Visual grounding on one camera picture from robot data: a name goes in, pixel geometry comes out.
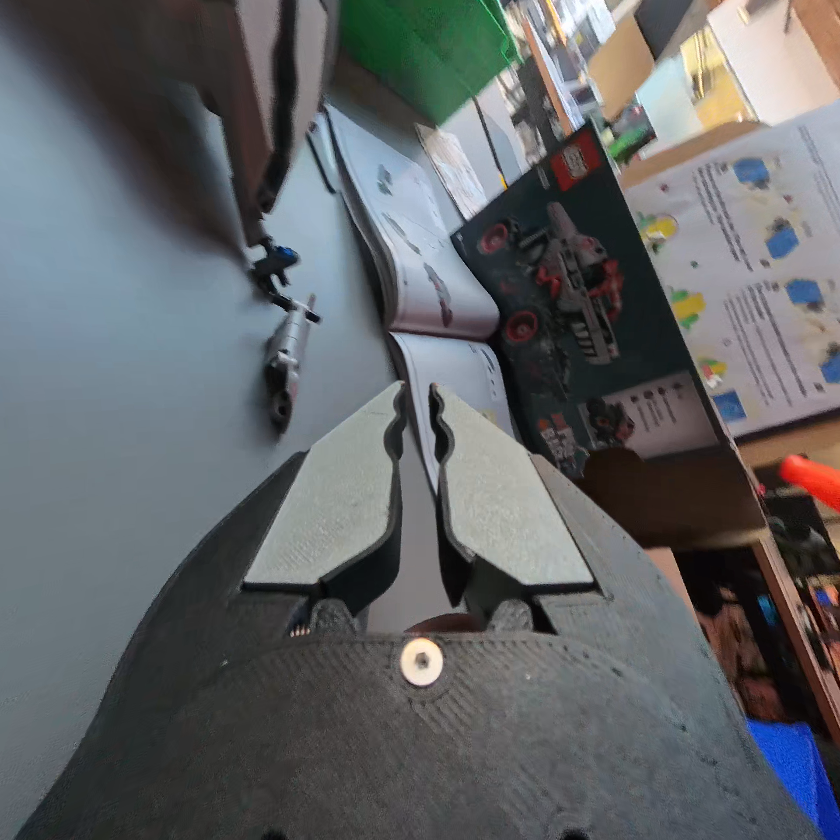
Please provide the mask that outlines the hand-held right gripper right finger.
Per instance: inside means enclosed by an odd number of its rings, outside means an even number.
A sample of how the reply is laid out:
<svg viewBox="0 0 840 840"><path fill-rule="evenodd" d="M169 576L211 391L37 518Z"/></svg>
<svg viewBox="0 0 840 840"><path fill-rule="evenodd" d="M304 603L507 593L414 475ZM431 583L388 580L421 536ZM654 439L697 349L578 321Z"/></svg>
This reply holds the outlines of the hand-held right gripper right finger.
<svg viewBox="0 0 840 840"><path fill-rule="evenodd" d="M501 603L595 592L595 575L527 449L454 391L429 388L439 563L448 599L489 623Z"/></svg>

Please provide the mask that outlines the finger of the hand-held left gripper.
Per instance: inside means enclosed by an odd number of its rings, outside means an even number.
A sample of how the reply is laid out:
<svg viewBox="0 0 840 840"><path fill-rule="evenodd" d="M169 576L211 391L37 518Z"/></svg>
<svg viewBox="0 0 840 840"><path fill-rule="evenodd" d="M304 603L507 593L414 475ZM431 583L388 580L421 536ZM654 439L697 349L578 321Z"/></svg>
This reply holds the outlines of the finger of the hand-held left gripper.
<svg viewBox="0 0 840 840"><path fill-rule="evenodd" d="M270 156L259 206L273 208L292 160L322 105L339 42L337 1L279 1L269 53Z"/></svg>
<svg viewBox="0 0 840 840"><path fill-rule="evenodd" d="M279 10L271 1L203 4L208 92L221 119L245 243L266 232L259 192L274 150L272 52Z"/></svg>

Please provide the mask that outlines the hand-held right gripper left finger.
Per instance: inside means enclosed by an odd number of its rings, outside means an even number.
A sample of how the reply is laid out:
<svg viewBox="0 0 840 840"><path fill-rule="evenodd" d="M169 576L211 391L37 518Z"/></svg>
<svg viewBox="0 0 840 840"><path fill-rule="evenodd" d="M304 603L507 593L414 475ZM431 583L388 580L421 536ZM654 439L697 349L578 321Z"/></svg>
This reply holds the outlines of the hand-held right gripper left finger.
<svg viewBox="0 0 840 840"><path fill-rule="evenodd" d="M243 579L253 592L341 601L357 616L400 569L405 383L396 381L305 454Z"/></svg>

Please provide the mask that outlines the grey Lego beam assembly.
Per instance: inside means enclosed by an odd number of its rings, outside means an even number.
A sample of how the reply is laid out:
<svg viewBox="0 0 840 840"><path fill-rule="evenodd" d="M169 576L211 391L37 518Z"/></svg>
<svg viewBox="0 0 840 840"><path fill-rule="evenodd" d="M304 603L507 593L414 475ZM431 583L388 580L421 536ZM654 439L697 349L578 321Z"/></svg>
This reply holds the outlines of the grey Lego beam assembly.
<svg viewBox="0 0 840 840"><path fill-rule="evenodd" d="M315 311L316 301L313 293L305 301L285 295L275 295L272 299L285 315L266 342L262 373L269 420L279 435L284 435L291 423L310 328L322 320Z"/></svg>
<svg viewBox="0 0 840 840"><path fill-rule="evenodd" d="M290 284L287 272L300 263L300 256L294 249L278 245L270 236L263 237L259 246L265 255L252 265L250 279L265 299L288 311L291 298L283 290Z"/></svg>

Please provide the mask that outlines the dark lego set box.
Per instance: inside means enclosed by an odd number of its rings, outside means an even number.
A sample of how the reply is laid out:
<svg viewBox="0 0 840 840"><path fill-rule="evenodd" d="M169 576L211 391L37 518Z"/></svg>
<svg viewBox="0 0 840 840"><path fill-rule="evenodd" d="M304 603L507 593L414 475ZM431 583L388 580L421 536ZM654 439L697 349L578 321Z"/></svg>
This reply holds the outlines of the dark lego set box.
<svg viewBox="0 0 840 840"><path fill-rule="evenodd" d="M490 294L521 441L633 538L673 550L769 530L591 123L452 235Z"/></svg>

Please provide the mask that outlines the lego instruction booklet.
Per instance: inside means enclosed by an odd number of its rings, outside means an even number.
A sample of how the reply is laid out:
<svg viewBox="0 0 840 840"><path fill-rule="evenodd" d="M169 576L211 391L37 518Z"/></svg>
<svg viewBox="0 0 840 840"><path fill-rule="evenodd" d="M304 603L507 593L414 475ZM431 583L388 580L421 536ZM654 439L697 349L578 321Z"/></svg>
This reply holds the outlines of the lego instruction booklet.
<svg viewBox="0 0 840 840"><path fill-rule="evenodd" d="M332 104L316 124L344 205L374 263L386 339L410 392L418 449L435 490L432 385L454 392L513 436L501 365L488 343L500 314L456 251L421 166Z"/></svg>

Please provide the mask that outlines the green plastic bin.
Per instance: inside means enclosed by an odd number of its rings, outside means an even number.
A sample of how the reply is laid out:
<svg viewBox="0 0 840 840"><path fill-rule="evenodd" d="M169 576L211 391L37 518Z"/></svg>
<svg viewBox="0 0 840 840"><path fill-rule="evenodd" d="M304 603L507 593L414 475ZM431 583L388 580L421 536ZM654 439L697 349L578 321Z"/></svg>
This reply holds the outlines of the green plastic bin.
<svg viewBox="0 0 840 840"><path fill-rule="evenodd" d="M521 60L498 1L344 1L340 43L435 126Z"/></svg>

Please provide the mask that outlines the printed paper sheet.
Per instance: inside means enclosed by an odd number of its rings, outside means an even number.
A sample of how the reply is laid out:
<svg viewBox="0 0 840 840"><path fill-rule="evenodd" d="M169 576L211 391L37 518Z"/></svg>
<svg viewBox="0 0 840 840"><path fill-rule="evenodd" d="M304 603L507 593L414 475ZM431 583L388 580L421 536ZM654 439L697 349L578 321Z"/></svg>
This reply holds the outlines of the printed paper sheet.
<svg viewBox="0 0 840 840"><path fill-rule="evenodd" d="M460 216L469 221L487 205L488 199L459 139L450 132L419 122L414 128L446 193Z"/></svg>

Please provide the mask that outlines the brown cardboard box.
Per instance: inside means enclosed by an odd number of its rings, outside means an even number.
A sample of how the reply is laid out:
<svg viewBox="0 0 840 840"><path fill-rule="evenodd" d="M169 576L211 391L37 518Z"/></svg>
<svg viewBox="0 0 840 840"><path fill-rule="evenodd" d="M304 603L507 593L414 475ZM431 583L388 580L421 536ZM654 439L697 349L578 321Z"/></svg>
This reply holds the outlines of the brown cardboard box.
<svg viewBox="0 0 840 840"><path fill-rule="evenodd" d="M617 121L655 68L655 58L635 14L622 17L587 63L587 75L605 121Z"/></svg>

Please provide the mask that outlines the orange plastic object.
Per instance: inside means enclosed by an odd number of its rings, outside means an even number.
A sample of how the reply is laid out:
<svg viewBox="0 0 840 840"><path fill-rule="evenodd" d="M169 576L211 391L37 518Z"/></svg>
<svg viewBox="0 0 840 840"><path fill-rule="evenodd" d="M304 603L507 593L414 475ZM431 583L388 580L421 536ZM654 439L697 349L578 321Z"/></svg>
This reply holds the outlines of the orange plastic object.
<svg viewBox="0 0 840 840"><path fill-rule="evenodd" d="M803 456L789 455L780 462L779 473L788 484L803 489L826 507L839 512L838 469Z"/></svg>

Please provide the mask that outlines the printed instruction poster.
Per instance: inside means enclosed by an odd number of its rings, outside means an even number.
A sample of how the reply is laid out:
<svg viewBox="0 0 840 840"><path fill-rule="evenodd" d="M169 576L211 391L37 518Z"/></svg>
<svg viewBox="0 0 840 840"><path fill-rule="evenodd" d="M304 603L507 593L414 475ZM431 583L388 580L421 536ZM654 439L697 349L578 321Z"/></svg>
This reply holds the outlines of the printed instruction poster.
<svg viewBox="0 0 840 840"><path fill-rule="evenodd" d="M839 405L839 104L626 190L689 356L731 436Z"/></svg>

